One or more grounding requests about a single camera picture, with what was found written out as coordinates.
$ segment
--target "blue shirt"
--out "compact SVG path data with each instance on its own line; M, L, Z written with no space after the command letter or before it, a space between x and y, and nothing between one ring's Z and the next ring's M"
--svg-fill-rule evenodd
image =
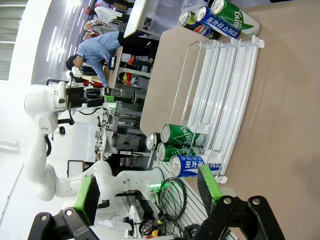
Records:
M118 31L113 31L87 39L79 44L76 51L77 55L87 59L85 63L93 68L104 87L108 86L108 80L100 61L103 59L108 61L111 54L120 47L118 35Z

